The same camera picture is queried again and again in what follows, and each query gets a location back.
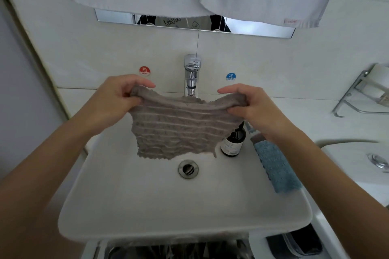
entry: sink drain stopper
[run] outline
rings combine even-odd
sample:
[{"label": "sink drain stopper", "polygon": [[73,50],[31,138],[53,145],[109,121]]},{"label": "sink drain stopper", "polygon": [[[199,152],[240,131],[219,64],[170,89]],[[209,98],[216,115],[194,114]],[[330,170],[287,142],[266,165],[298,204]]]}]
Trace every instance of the sink drain stopper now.
[{"label": "sink drain stopper", "polygon": [[198,166],[192,160],[184,160],[178,166],[178,173],[186,179],[195,178],[198,174]]}]

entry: toilet flush button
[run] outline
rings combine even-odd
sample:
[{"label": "toilet flush button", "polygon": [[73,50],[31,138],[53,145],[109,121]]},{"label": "toilet flush button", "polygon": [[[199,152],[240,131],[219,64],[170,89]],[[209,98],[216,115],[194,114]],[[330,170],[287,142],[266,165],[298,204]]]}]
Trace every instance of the toilet flush button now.
[{"label": "toilet flush button", "polygon": [[149,69],[149,67],[146,67],[146,66],[140,67],[140,68],[139,68],[139,74],[141,74],[141,75],[143,75],[143,76],[148,76],[148,75],[150,75],[150,69]]},{"label": "toilet flush button", "polygon": [[389,163],[383,157],[376,154],[368,154],[367,157],[378,168],[389,169]]}]

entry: hot label sticker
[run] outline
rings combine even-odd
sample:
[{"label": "hot label sticker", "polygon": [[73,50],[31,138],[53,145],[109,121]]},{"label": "hot label sticker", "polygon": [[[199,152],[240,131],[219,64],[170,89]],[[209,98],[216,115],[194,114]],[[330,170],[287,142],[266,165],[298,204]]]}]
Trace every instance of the hot label sticker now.
[{"label": "hot label sticker", "polygon": [[148,76],[148,75],[150,75],[150,69],[146,66],[140,67],[139,74],[141,74],[143,76]]},{"label": "hot label sticker", "polygon": [[235,73],[228,73],[228,74],[226,75],[226,80],[227,80],[227,81],[235,80],[235,79],[236,79]]}]

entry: chrome faucet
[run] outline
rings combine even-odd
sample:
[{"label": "chrome faucet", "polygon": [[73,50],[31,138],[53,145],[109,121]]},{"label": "chrome faucet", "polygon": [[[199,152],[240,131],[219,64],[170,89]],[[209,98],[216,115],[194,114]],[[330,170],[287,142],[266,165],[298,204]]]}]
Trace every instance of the chrome faucet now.
[{"label": "chrome faucet", "polygon": [[184,56],[185,67],[185,96],[198,97],[197,83],[198,71],[201,67],[199,55]]}]

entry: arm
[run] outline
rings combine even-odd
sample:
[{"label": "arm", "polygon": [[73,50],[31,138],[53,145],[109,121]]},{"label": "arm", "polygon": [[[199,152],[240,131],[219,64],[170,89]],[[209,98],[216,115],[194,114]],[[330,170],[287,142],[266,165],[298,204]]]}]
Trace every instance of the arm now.
[{"label": "arm", "polygon": [[0,183],[0,254],[15,257],[26,230],[46,207],[88,140],[140,104],[129,97],[137,75],[109,77],[69,121],[62,124]]},{"label": "arm", "polygon": [[263,89],[236,84],[218,90],[246,95],[248,107],[231,114],[247,119],[276,144],[351,258],[387,258],[389,212],[350,179],[312,140],[295,127]]}]

